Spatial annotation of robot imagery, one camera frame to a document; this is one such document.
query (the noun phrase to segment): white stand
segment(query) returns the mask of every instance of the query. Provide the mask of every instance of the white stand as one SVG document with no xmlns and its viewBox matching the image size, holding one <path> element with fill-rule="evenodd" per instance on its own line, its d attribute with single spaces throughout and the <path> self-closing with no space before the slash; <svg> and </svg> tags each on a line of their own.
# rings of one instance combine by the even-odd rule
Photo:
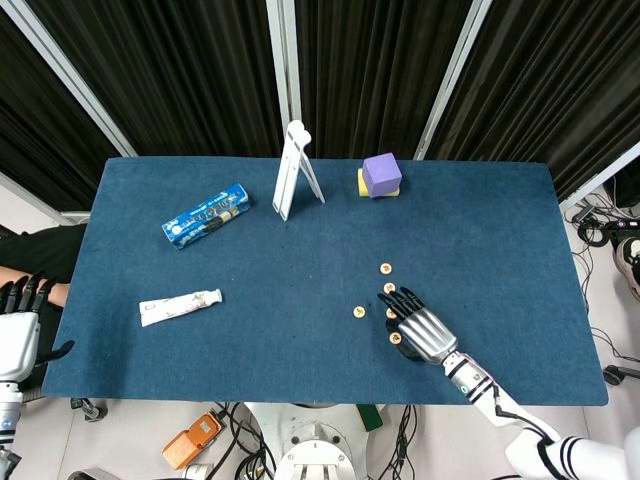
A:
<svg viewBox="0 0 640 480">
<path fill-rule="evenodd" d="M 305 130 L 302 122 L 300 120 L 291 122 L 285 134 L 276 191 L 273 194 L 273 208 L 285 222 L 289 218 L 289 210 L 291 210 L 291 202 L 298 181 L 298 171 L 301 167 L 311 190 L 324 203 L 324 196 L 311 168 L 309 157 L 304 153 L 304 147 L 309 143 L 311 143 L 311 134 Z"/>
</svg>

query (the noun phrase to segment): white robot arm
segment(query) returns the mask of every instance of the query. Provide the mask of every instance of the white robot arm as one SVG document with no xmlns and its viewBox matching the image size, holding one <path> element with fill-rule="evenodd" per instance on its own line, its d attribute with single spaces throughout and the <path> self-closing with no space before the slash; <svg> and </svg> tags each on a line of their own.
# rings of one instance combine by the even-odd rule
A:
<svg viewBox="0 0 640 480">
<path fill-rule="evenodd" d="M 22 277 L 0 288 L 0 480 L 7 480 L 20 462 L 9 450 L 20 418 L 22 393 L 19 382 L 25 380 L 37 364 L 61 358 L 73 347 L 67 342 L 55 352 L 38 356 L 39 312 L 53 280 L 38 290 L 41 277 Z"/>
<path fill-rule="evenodd" d="M 457 338 L 411 290 L 400 290 L 378 295 L 397 316 L 387 323 L 388 328 L 400 335 L 405 348 L 412 347 L 428 363 L 442 365 L 456 388 L 493 425 L 523 429 L 506 448 L 507 459 L 520 476 L 531 480 L 638 478 L 630 475 L 623 449 L 584 438 L 561 438 L 525 411 L 475 360 L 457 351 Z"/>
</svg>

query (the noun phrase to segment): blue tabletop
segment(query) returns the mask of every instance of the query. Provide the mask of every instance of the blue tabletop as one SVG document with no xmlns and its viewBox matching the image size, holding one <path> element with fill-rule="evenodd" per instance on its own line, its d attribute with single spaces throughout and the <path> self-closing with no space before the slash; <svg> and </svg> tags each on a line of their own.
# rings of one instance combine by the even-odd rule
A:
<svg viewBox="0 0 640 480">
<path fill-rule="evenodd" d="M 361 164 L 312 161 L 326 204 L 300 175 L 285 223 L 271 206 L 279 159 L 109 160 L 57 338 L 76 345 L 45 393 L 466 403 L 440 367 L 389 343 L 376 293 L 391 281 L 516 401 L 607 402 L 545 165 L 401 161 L 400 196 L 372 200 L 358 196 Z M 169 243 L 164 222 L 235 182 L 248 212 L 182 251 Z M 141 326 L 139 302 L 215 288 L 223 303 Z"/>
</svg>

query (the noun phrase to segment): wire bundle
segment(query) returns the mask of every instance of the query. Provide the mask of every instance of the wire bundle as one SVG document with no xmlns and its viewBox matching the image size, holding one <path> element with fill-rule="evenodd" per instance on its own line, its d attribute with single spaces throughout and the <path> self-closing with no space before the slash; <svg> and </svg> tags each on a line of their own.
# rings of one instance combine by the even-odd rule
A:
<svg viewBox="0 0 640 480">
<path fill-rule="evenodd" d="M 638 219 L 639 217 L 634 217 L 631 214 L 624 212 L 623 210 L 621 210 L 615 205 L 615 194 L 616 194 L 615 192 L 616 192 L 616 183 L 615 183 L 615 177 L 614 177 L 613 201 L 605 198 L 603 195 L 599 193 L 590 193 L 589 195 L 587 195 L 587 197 L 583 202 L 578 203 L 576 205 L 577 207 L 581 207 L 581 208 L 585 208 L 587 206 L 594 207 L 592 212 L 587 216 L 587 218 L 584 219 L 583 222 L 585 221 L 590 222 L 590 224 L 594 226 L 597 224 L 604 225 L 601 219 L 598 218 L 598 215 L 603 216 L 607 221 Z M 583 223 L 583 222 L 577 222 L 575 220 L 575 217 L 572 220 L 567 219 L 566 212 L 564 215 L 564 219 L 567 223 L 571 223 L 576 229 L 578 229 L 581 223 Z M 582 289 L 582 296 L 584 297 L 584 304 L 587 309 L 587 314 L 589 314 L 589 299 L 588 299 L 587 293 L 589 289 L 589 281 L 591 279 L 591 274 L 593 273 L 593 268 L 595 265 L 593 261 L 593 255 L 591 254 L 591 245 L 589 245 L 594 240 L 593 237 L 595 236 L 595 232 L 591 230 L 590 235 L 591 236 L 587 238 L 583 238 L 581 236 L 581 240 L 584 242 L 584 247 L 581 251 L 571 252 L 571 255 L 573 255 L 576 259 L 579 260 L 580 266 L 585 271 L 585 278 L 580 284 L 580 288 Z M 613 344 L 613 340 L 611 340 L 611 337 L 609 336 L 609 334 L 604 330 L 597 327 L 591 327 L 591 335 L 593 335 L 594 338 L 597 338 L 607 343 L 611 347 L 611 352 L 615 358 L 619 358 L 621 360 L 627 360 L 629 362 L 640 363 L 640 360 L 635 357 L 622 355 Z"/>
<path fill-rule="evenodd" d="M 400 476 L 405 464 L 409 465 L 411 469 L 411 478 L 415 480 L 416 471 L 413 468 L 411 459 L 409 458 L 409 445 L 415 438 L 416 430 L 418 429 L 418 413 L 415 405 L 407 405 L 404 407 L 402 418 L 400 419 L 400 425 L 398 426 L 398 435 L 396 436 L 396 446 L 391 455 L 391 459 L 386 468 L 382 471 L 376 480 L 382 480 L 387 473 L 391 474 L 391 480 L 402 480 Z"/>
<path fill-rule="evenodd" d="M 207 476 L 206 480 L 211 480 L 220 470 L 236 444 L 247 454 L 247 456 L 242 460 L 242 462 L 240 462 L 240 465 L 238 465 L 234 480 L 258 480 L 259 478 L 263 478 L 265 475 L 269 479 L 273 479 L 272 471 L 275 471 L 275 460 L 273 459 L 271 450 L 269 450 L 269 447 L 267 447 L 267 444 L 264 441 L 262 433 L 258 433 L 251 425 L 247 425 L 243 421 L 238 421 L 235 418 L 235 414 L 240 403 L 236 403 L 231 410 L 229 410 L 229 403 L 225 403 L 223 405 L 216 402 L 216 404 L 220 407 L 220 412 L 218 412 L 217 415 L 220 418 L 224 418 L 225 416 L 229 418 L 229 428 L 233 434 L 234 441 L 218 461 L 215 468 Z M 247 447 L 240 440 L 240 434 L 242 432 L 248 433 L 254 443 L 257 443 L 258 446 L 254 448 Z"/>
</svg>

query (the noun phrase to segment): blue box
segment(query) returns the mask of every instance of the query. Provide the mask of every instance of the blue box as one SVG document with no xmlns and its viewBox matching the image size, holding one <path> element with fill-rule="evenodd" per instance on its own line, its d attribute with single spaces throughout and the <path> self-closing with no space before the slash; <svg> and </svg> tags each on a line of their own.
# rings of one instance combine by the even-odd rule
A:
<svg viewBox="0 0 640 480">
<path fill-rule="evenodd" d="M 249 195 L 242 185 L 236 183 L 165 223 L 162 230 L 175 247 L 183 249 L 249 208 Z"/>
</svg>

